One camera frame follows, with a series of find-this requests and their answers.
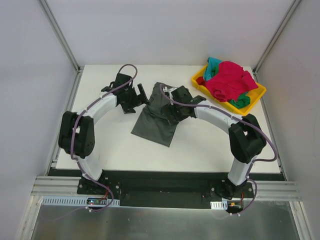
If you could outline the dark grey t shirt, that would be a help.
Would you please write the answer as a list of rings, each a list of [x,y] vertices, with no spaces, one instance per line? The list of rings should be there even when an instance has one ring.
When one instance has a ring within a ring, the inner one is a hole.
[[[161,108],[170,101],[161,93],[160,85],[160,82],[155,83],[149,98],[149,105],[145,105],[142,109],[131,134],[169,147],[177,126],[170,125],[161,112]]]

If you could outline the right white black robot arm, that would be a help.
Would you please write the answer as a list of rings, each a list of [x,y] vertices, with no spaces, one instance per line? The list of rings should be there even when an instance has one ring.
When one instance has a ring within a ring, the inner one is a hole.
[[[170,125],[195,118],[228,134],[233,163],[227,175],[225,192],[233,198],[241,194],[254,160],[267,144],[267,136],[256,117],[228,113],[200,95],[193,97],[184,86],[167,88],[161,84],[160,93],[169,101],[161,107],[161,113]]]

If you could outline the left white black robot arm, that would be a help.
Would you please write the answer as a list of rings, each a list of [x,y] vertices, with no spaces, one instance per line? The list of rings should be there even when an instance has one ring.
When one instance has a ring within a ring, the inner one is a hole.
[[[117,106],[121,106],[124,114],[134,114],[136,107],[150,104],[143,85],[139,83],[136,92],[133,80],[129,75],[118,73],[115,80],[104,87],[88,106],[78,112],[66,111],[62,115],[58,146],[77,162],[82,176],[90,180],[89,190],[96,195],[105,191],[106,183],[100,179],[103,170],[95,124]]]

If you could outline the red t shirt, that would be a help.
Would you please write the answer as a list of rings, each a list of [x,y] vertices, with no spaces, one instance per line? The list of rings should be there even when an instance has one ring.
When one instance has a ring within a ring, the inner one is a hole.
[[[196,79],[196,82],[197,82],[197,84],[198,84],[199,86],[206,87],[206,82],[207,82],[207,81],[206,81],[202,76],[198,77],[198,78]]]

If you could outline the teal t shirt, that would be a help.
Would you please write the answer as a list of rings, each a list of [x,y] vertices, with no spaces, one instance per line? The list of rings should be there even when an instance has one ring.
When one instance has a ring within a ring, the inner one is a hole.
[[[219,64],[222,60],[214,57],[209,57],[207,59],[207,67],[203,73],[203,79],[209,81],[219,72]]]

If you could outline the magenta t shirt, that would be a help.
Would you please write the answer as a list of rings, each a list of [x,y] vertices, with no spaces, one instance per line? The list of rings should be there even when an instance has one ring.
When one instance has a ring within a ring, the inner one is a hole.
[[[206,81],[205,87],[220,102],[237,101],[239,96],[258,88],[251,74],[232,61],[222,61],[218,72]]]

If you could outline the green t shirt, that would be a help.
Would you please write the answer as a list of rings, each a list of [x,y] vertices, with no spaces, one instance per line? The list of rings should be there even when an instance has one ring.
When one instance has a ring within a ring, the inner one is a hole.
[[[247,94],[247,92],[242,93],[238,96],[237,100],[231,99],[228,103],[237,109],[245,108],[251,103],[251,98]]]

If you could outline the yellow plastic bin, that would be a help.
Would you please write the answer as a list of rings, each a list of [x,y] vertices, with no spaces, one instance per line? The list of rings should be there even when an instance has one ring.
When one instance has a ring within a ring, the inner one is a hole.
[[[233,114],[238,114],[238,115],[242,115],[242,116],[247,115],[252,110],[252,108],[260,101],[261,97],[267,91],[267,89],[263,85],[256,82],[258,88],[253,89],[247,93],[247,96],[250,97],[250,104],[247,105],[246,107],[236,108],[235,106],[233,106],[229,102],[220,102],[217,99],[215,99],[203,85],[199,85],[196,81],[199,77],[202,77],[204,75],[204,72],[205,72],[207,66],[208,66],[207,64],[204,65],[197,73],[195,73],[191,77],[192,86],[195,89],[197,89],[198,91],[200,91],[201,93],[203,93],[207,98],[209,98],[210,100],[213,100],[214,102],[219,104],[221,107],[225,108],[226,110],[228,110],[229,112],[231,112]]]

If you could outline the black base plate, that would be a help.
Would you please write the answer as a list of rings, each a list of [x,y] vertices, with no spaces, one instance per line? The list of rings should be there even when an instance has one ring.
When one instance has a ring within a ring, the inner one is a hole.
[[[118,200],[122,207],[209,209],[221,200],[217,195],[226,172],[174,172],[103,170],[96,183],[80,170],[51,168],[50,177],[79,177],[76,193],[103,200]]]

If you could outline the left aluminium frame post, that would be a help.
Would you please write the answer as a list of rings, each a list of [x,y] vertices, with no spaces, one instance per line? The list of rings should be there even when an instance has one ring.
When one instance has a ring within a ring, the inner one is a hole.
[[[62,29],[59,26],[59,23],[48,3],[47,0],[38,0],[37,1],[40,8],[42,9],[45,17],[47,18],[60,46],[62,47],[62,50],[64,51],[65,55],[67,56],[69,62],[71,63],[72,67],[74,68],[76,73],[79,73],[82,68],[79,65],[78,61],[75,58],[75,55],[73,54],[73,51],[70,48],[70,45],[65,38],[65,35],[62,32]]]

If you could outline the aluminium frame post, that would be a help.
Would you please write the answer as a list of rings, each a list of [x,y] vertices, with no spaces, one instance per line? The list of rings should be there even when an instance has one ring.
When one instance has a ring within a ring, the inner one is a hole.
[[[268,42],[266,48],[264,49],[262,55],[260,56],[258,62],[254,66],[253,70],[253,75],[256,76],[261,67],[263,66],[264,62],[266,61],[267,57],[270,55],[272,52],[273,48],[275,47],[276,43],[280,39],[282,33],[286,29],[287,25],[295,15],[296,11],[300,7],[301,3],[303,0],[293,0],[285,12],[283,18],[281,19],[278,27],[276,28],[274,34],[272,35],[270,41]]]
[[[47,0],[38,0],[37,1],[40,8],[42,9],[45,17],[47,18],[60,46],[62,47],[62,50],[64,51],[65,55],[67,56],[69,62],[71,63],[72,67],[74,68],[76,73],[79,73],[82,68],[79,65],[78,61],[75,58],[75,55],[73,54],[73,51],[70,48],[70,45],[65,38],[65,35],[62,32],[62,29],[59,26],[59,23],[48,3]]]

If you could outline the aluminium front rail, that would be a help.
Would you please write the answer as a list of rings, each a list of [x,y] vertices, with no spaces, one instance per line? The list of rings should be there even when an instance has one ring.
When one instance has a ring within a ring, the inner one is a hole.
[[[77,194],[80,177],[38,176],[31,194],[33,196],[72,196]],[[302,196],[294,181],[257,180],[257,199],[259,201],[301,202]]]

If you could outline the right aluminium frame post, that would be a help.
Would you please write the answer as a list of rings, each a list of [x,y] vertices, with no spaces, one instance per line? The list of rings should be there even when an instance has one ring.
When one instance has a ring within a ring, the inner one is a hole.
[[[267,57],[270,55],[272,52],[273,48],[275,47],[276,43],[280,39],[282,33],[286,29],[287,25],[295,15],[296,11],[300,7],[301,3],[303,0],[293,0],[285,12],[283,18],[281,19],[278,27],[276,28],[274,34],[272,35],[270,41],[268,42],[266,48],[264,49],[262,55],[260,56],[258,62],[254,66],[253,70],[253,75],[256,76],[261,67],[263,66],[264,62],[266,61]]]

